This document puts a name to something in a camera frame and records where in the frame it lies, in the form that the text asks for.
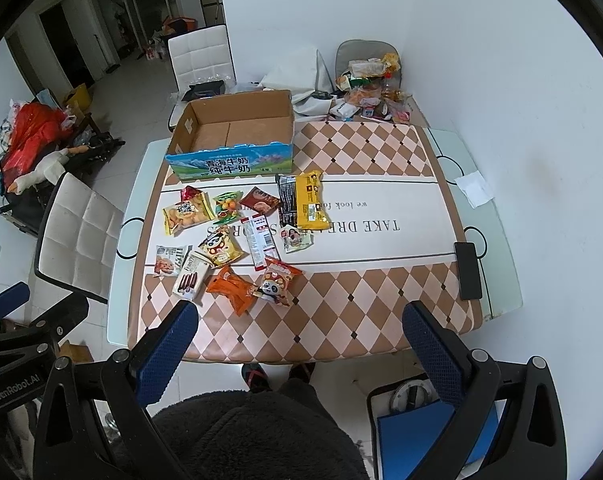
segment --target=blue milk carton box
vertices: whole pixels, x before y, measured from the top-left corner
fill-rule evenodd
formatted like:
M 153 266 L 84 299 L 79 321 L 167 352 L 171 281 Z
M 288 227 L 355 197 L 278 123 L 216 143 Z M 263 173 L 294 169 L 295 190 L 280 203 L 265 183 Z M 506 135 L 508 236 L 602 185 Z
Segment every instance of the blue milk carton box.
M 294 113 L 288 90 L 189 102 L 166 161 L 182 182 L 293 171 Z

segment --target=blue gripper pad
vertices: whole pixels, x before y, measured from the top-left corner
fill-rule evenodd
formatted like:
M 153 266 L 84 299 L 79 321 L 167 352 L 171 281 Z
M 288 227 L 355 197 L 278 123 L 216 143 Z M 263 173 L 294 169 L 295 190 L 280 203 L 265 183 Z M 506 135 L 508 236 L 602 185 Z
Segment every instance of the blue gripper pad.
M 144 408 L 160 401 L 197 332 L 199 316 L 195 305 L 189 301 L 180 301 L 175 308 L 178 308 L 181 303 L 187 303 L 181 313 L 175 319 L 171 319 L 169 314 L 155 329 L 165 330 L 165 333 L 160 336 L 148 358 L 137 370 L 135 395 Z M 166 322 L 171 323 L 170 327 L 163 326 Z
M 432 314 L 431 322 L 438 323 Z M 401 317 L 404 335 L 421 361 L 439 398 L 459 408 L 463 402 L 463 373 L 453 357 L 415 306 L 408 303 Z
M 30 298 L 30 289 L 24 282 L 18 282 L 0 292 L 0 320 L 4 319 L 16 308 L 25 304 L 28 298 Z

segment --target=yellow bucket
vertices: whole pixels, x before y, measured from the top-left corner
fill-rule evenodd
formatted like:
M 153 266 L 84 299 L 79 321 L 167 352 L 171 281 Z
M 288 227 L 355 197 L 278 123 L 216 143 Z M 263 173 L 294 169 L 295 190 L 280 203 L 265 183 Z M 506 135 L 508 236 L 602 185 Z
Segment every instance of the yellow bucket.
M 92 99 L 90 98 L 90 94 L 88 94 L 88 88 L 86 88 L 86 83 L 82 83 L 77 88 L 74 88 L 64 98 L 64 105 L 73 104 L 82 112 L 88 110 L 91 102 Z

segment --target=metal bolt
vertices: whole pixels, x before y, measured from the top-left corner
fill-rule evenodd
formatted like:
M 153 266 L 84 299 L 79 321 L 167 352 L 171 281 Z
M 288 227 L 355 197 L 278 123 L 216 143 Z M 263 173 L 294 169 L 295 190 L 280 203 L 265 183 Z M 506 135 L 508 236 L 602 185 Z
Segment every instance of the metal bolt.
M 533 357 L 533 365 L 534 365 L 534 367 L 542 370 L 546 367 L 546 361 L 544 360 L 543 357 L 535 356 L 535 357 Z
M 478 363 L 485 363 L 488 361 L 488 353 L 481 348 L 474 349 L 470 355 L 472 355 L 472 358 Z
M 116 363 L 123 363 L 128 359 L 130 352 L 125 348 L 120 348 L 119 350 L 115 350 L 113 354 L 113 361 Z
M 57 359 L 57 361 L 55 361 L 55 368 L 57 368 L 58 370 L 64 370 L 64 368 L 66 368 L 68 365 L 70 364 L 70 359 L 67 357 L 60 357 L 59 359 Z

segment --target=stuffed animal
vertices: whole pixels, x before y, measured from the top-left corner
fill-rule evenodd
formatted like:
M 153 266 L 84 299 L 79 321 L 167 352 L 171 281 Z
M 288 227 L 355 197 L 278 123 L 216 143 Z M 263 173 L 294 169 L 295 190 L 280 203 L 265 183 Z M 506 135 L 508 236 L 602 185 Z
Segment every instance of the stuffed animal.
M 39 161 L 33 171 L 18 176 L 8 187 L 8 192 L 21 195 L 29 187 L 45 180 L 48 180 L 51 184 L 57 184 L 57 181 L 64 174 L 64 164 L 69 161 L 69 155 L 85 153 L 89 149 L 89 146 L 78 146 L 76 148 L 64 148 L 58 152 L 49 153 Z

